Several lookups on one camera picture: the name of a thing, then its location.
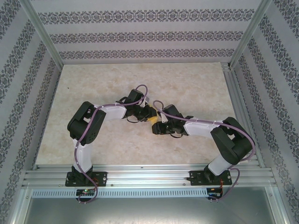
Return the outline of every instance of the patterned wallpaper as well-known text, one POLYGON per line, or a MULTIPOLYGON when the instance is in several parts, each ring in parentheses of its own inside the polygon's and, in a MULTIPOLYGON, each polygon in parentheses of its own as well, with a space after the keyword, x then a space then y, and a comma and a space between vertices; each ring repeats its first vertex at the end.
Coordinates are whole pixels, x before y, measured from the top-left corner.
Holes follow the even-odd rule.
POLYGON ((274 0, 234 68, 265 164, 299 223, 299 6, 274 0))
POLYGON ((0 0, 0 224, 34 163, 60 72, 17 0, 0 0))
POLYGON ((31 2, 76 64, 229 62, 260 0, 31 2))

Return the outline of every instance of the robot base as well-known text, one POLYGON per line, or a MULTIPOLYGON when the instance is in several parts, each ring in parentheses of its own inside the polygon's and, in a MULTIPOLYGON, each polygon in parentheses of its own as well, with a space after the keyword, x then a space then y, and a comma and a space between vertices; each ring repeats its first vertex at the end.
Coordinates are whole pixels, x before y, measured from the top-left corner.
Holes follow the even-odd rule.
MULTIPOLYGON (((93 168, 86 174, 96 182, 98 187, 105 187, 107 182, 107 172, 93 172, 93 168)), ((73 166, 72 171, 68 172, 65 181, 66 187, 93 187, 91 183, 82 173, 78 172, 73 166)))
POLYGON ((204 170, 192 170, 189 172, 190 177, 187 180, 190 181, 191 186, 200 186, 200 185, 220 185, 220 181, 223 181, 223 185, 232 185, 232 179, 230 172, 225 170, 222 174, 217 176, 215 180, 210 182, 208 179, 205 178, 204 170))

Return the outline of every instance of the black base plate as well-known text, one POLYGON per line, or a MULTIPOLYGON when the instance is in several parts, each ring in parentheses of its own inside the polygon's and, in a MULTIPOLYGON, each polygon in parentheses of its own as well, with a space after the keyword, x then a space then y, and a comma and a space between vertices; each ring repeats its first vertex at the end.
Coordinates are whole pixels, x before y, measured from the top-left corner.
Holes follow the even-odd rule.
POLYGON ((94 194, 95 194, 95 190, 93 190, 93 189, 90 189, 88 193, 85 193, 84 191, 85 191, 85 189, 78 189, 76 191, 76 196, 78 197, 78 196, 81 195, 81 196, 90 196, 90 197, 93 197, 94 194))
MULTIPOLYGON (((86 185, 71 181, 73 173, 68 172, 66 175, 65 186, 66 187, 93 187, 93 183, 89 182, 86 185)), ((93 172, 92 179, 96 180, 98 187, 105 187, 107 182, 107 172, 93 172)))
POLYGON ((230 172, 225 170, 221 175, 219 175, 212 183, 210 183, 204 176, 204 170, 192 170, 189 172, 191 186, 200 185, 220 185, 220 181, 223 181, 223 185, 231 185, 232 179, 230 178, 230 172))

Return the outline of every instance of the damask pattern border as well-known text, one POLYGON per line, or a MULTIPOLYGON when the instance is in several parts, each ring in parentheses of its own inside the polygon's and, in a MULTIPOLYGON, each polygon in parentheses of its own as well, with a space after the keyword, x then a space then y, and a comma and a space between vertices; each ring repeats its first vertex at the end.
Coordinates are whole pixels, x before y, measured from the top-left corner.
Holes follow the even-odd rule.
POLYGON ((262 18, 259 27, 271 48, 281 72, 291 87, 292 93, 295 93, 294 97, 297 99, 297 104, 299 104, 299 77, 297 68, 294 67, 291 57, 289 57, 289 54, 286 52, 277 32, 274 30, 266 15, 262 18))
POLYGON ((239 41, 242 31, 175 31, 50 35, 54 44, 161 41, 239 41))
POLYGON ((253 104, 255 106, 257 115, 259 117, 260 124, 262 126, 262 130, 265 135, 265 139, 268 143, 270 152, 273 157, 274 164, 276 165, 276 169, 278 171, 278 175, 281 178, 281 183, 286 192, 286 197, 288 198, 288 203, 291 206, 291 211, 294 213, 294 218, 297 222, 299 222, 299 199, 297 198, 297 194, 295 193, 295 187, 292 184, 292 179, 289 177, 289 171, 286 169, 286 164, 284 158, 281 156, 281 151, 279 150, 279 146, 276 142, 276 137, 271 128, 269 119, 267 117, 267 113, 265 112, 263 103, 261 101, 260 95, 257 91, 255 82, 253 81, 250 69, 246 62, 244 55, 242 55, 239 59, 239 65, 242 69, 247 87, 250 91, 251 98, 253 100, 253 104))
POLYGON ((32 141, 32 136, 34 135, 34 131, 37 125, 37 121, 41 114, 42 106, 46 97, 46 93, 48 87, 51 82, 51 78, 53 77, 53 72, 56 65, 53 59, 50 60, 50 63, 47 67, 46 74, 43 79, 43 83, 39 90, 38 96, 36 98, 36 103, 31 113, 31 117, 28 122, 28 126, 26 128, 26 132, 24 134, 24 138, 22 140, 22 144, 20 145, 20 149, 18 151, 18 155, 14 162, 14 168, 12 169, 12 174, 9 177, 9 182, 7 183, 7 188, 4 191, 4 197, 2 198, 2 203, 0 205, 0 223, 5 223, 5 220, 8 216, 8 212, 11 206, 11 202, 13 200, 13 196, 15 194, 15 189, 17 187, 17 183, 20 179, 21 171, 24 167, 24 163, 27 157, 27 153, 32 141))
POLYGON ((55 84, 55 87, 54 87, 54 92, 53 92, 53 95, 51 97, 51 101, 50 101, 50 104, 49 104, 49 107, 48 107, 48 111, 46 113, 47 116, 46 116, 45 122, 43 124, 43 129, 41 131, 41 136, 39 137, 39 140, 38 140, 38 144, 37 144, 37 147, 36 147, 36 152, 35 152, 35 155, 34 155, 34 158, 33 158, 33 162, 32 162, 32 165, 31 165, 32 168, 35 165, 35 162, 36 162, 36 159, 37 159, 37 156, 38 156, 38 151, 39 151, 41 143, 42 143, 43 134, 44 134, 46 126, 47 126, 48 118, 49 118, 49 115, 50 115, 50 110, 51 110, 51 107, 52 107, 52 104, 53 104, 53 100, 54 100, 54 97, 55 97, 55 94, 56 94, 56 90, 57 90, 57 87, 58 87, 60 76, 61 76, 61 71, 58 74, 58 77, 57 77, 57 80, 56 80, 56 84, 55 84))
POLYGON ((260 73, 265 89, 269 94, 272 106, 275 110, 282 130, 285 133, 285 137, 290 146, 290 149, 292 150, 292 154, 296 158, 295 161, 296 163, 299 163, 299 136, 296 133, 296 128, 294 127, 293 122, 290 120, 288 111, 285 109, 285 105, 283 104, 282 98, 280 97, 278 89, 275 86, 274 80, 270 74, 270 71, 268 70, 267 64, 253 37, 251 38, 247 46, 255 61, 256 67, 260 73))
POLYGON ((39 13, 44 25, 104 22, 249 21, 254 9, 167 9, 39 13))
POLYGON ((2 163, 4 163, 6 159, 6 155, 10 148, 10 143, 19 124, 35 78, 46 54, 46 50, 46 46, 43 42, 41 42, 27 72, 24 83, 22 84, 20 93, 18 94, 18 98, 16 100, 16 103, 14 104, 14 108, 9 115, 9 121, 7 122, 7 126, 4 128, 2 139, 0 140, 0 168, 2 168, 2 163))
MULTIPOLYGON (((261 145, 260 145, 260 143, 259 143, 259 141, 258 141, 258 137, 257 137, 257 134, 256 134, 256 130, 255 130, 255 127, 254 127, 254 125, 253 125, 251 115, 250 115, 250 113, 249 113, 249 108, 248 108, 248 106, 247 106, 247 103, 246 103, 246 100, 245 100, 245 97, 244 97, 244 93, 243 93, 243 91, 242 91, 242 89, 241 89, 241 86, 240 86, 240 83, 239 83, 239 80, 238 80, 238 77, 237 77, 237 72, 236 72, 235 68, 232 68, 232 69, 234 70, 235 77, 236 77, 236 79, 237 79, 237 82, 238 82, 238 85, 239 85, 240 92, 241 92, 241 94, 242 94, 243 102, 244 102, 244 104, 245 104, 245 107, 246 107, 246 111, 247 111, 248 117, 249 117, 249 119, 250 119, 250 123, 251 123, 251 126, 252 126, 253 134, 255 135, 255 138, 256 138, 256 143, 257 143, 257 145, 258 145, 258 148, 261 149, 261 145)), ((261 153, 261 155, 262 155, 262 159, 263 159, 264 165, 267 167, 267 165, 266 165, 266 160, 264 159, 264 157, 263 157, 263 152, 262 152, 261 150, 260 150, 260 153, 261 153)))
POLYGON ((21 5, 18 0, 7 0, 4 2, 0 10, 0 40, 2 40, 20 8, 21 5))
POLYGON ((7 63, 4 65, 3 70, 0 74, 0 104, 2 104, 2 99, 4 99, 6 92, 12 82, 21 59, 24 57, 25 51, 29 43, 31 42, 32 36, 35 33, 35 29, 30 20, 26 23, 21 35, 16 42, 14 49, 8 57, 7 63))
POLYGON ((274 0, 275 5, 292 29, 296 38, 299 38, 299 7, 293 0, 274 0))
POLYGON ((156 57, 231 57, 235 49, 154 49, 60 51, 62 59, 156 58, 156 57))

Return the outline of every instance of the black bracket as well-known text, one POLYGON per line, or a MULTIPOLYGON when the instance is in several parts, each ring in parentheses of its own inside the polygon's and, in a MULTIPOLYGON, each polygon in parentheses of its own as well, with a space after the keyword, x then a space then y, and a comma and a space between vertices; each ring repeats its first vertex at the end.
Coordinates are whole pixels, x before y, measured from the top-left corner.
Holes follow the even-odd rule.
MULTIPOLYGON (((79 140, 83 135, 88 122, 84 120, 91 118, 96 108, 93 104, 85 101, 80 108, 77 110, 75 115, 70 120, 69 124, 67 125, 67 130, 70 131, 70 136, 72 139, 79 140)), ((85 137, 81 141, 81 145, 84 146, 85 144, 92 143, 95 138, 98 136, 102 123, 106 113, 102 110, 96 112, 93 122, 91 123, 89 130, 87 131, 85 137)))
POLYGON ((93 197, 95 194, 95 189, 77 189, 76 196, 89 196, 93 197))
MULTIPOLYGON (((244 128, 234 118, 228 117, 223 123, 237 127, 246 133, 244 128)), ((243 134, 232 128, 227 128, 225 126, 215 127, 211 131, 211 136, 222 157, 232 165, 238 164, 240 160, 252 150, 250 141, 243 134)))
MULTIPOLYGON (((130 104, 133 102, 136 102, 137 100, 140 100, 144 94, 136 89, 132 89, 128 97, 123 97, 117 103, 119 104, 130 104)), ((130 116, 135 116, 139 121, 147 121, 149 118, 157 116, 157 112, 153 107, 150 107, 146 103, 145 107, 141 107, 140 105, 130 105, 125 106, 127 109, 126 114, 123 118, 128 118, 130 116)))
POLYGON ((217 176, 213 181, 209 181, 205 177, 204 170, 192 170, 189 172, 190 177, 187 177, 187 180, 190 181, 191 186, 200 186, 200 185, 220 185, 221 180, 223 185, 231 185, 232 179, 230 172, 225 170, 222 174, 217 176))
MULTIPOLYGON (((167 107, 165 107, 163 109, 163 112, 172 116, 184 118, 183 115, 177 110, 177 108, 173 104, 170 104, 167 107)), ((193 116, 185 117, 185 119, 191 119, 191 118, 193 118, 193 116)), ((181 134, 181 136, 178 138, 181 138, 183 135, 188 135, 186 130, 184 129, 184 124, 186 123, 186 121, 170 118, 170 117, 167 117, 167 119, 168 121, 165 123, 162 123, 162 121, 158 121, 154 123, 154 125, 151 128, 153 134, 157 134, 157 135, 170 134, 172 137, 174 137, 172 135, 174 133, 181 134)))
MULTIPOLYGON (((87 184, 83 184, 82 182, 77 182, 74 179, 74 173, 68 172, 66 175, 65 186, 66 187, 93 187, 93 183, 88 181, 87 184)), ((96 182, 98 187, 105 187, 107 183, 107 172, 92 172, 91 179, 96 182)))

